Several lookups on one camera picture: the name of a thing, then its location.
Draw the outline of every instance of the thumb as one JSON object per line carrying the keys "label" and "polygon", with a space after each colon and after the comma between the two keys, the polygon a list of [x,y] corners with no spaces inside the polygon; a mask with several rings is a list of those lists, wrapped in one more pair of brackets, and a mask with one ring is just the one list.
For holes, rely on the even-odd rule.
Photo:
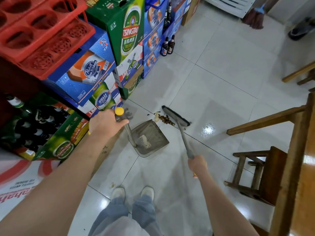
{"label": "thumb", "polygon": [[128,120],[128,119],[121,120],[120,122],[118,122],[119,128],[122,128],[122,127],[125,126],[127,123],[129,123],[129,120]]}

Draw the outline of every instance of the person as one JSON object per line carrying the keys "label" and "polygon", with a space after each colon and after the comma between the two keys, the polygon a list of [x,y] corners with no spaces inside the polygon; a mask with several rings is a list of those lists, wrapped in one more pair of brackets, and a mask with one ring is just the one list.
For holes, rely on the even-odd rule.
{"label": "person", "polygon": [[[116,122],[111,109],[93,117],[89,123],[91,134],[3,218],[0,235],[67,235],[100,152],[127,123],[126,119]],[[188,159],[188,166],[199,178],[215,236],[258,236],[215,183],[203,156]],[[124,189],[116,188],[111,202],[101,211],[89,235],[162,235],[156,221],[151,187],[145,187],[141,198],[134,203],[132,218],[127,217],[124,198]]]}

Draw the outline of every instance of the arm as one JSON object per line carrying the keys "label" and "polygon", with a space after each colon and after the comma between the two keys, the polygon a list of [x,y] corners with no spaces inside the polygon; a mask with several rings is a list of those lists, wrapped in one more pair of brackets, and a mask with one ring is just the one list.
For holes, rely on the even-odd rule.
{"label": "arm", "polygon": [[215,236],[258,236],[258,233],[225,196],[208,172],[202,155],[188,159],[189,169],[199,178]]}
{"label": "arm", "polygon": [[128,122],[111,109],[93,117],[91,135],[0,222],[0,235],[67,235],[102,148]]}

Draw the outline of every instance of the forearm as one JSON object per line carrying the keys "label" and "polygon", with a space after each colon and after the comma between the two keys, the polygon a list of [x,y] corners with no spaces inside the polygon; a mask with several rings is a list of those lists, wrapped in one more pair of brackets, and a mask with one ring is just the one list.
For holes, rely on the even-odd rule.
{"label": "forearm", "polygon": [[108,138],[90,135],[1,222],[0,235],[66,235]]}
{"label": "forearm", "polygon": [[207,171],[197,174],[206,200],[215,236],[258,236],[255,229],[225,196]]}

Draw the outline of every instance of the shoe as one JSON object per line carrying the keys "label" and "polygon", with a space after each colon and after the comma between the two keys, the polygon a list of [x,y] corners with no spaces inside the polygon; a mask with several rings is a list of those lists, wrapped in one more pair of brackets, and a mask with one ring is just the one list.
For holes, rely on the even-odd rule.
{"label": "shoe", "polygon": [[111,199],[114,199],[117,197],[122,197],[122,198],[124,198],[124,201],[125,201],[126,192],[125,192],[125,189],[123,187],[117,187],[116,189],[114,189],[112,196],[111,196]]}
{"label": "shoe", "polygon": [[144,194],[150,196],[152,198],[152,201],[154,199],[154,190],[152,187],[150,186],[146,186],[143,188],[142,192],[141,192],[141,196],[143,196]]}

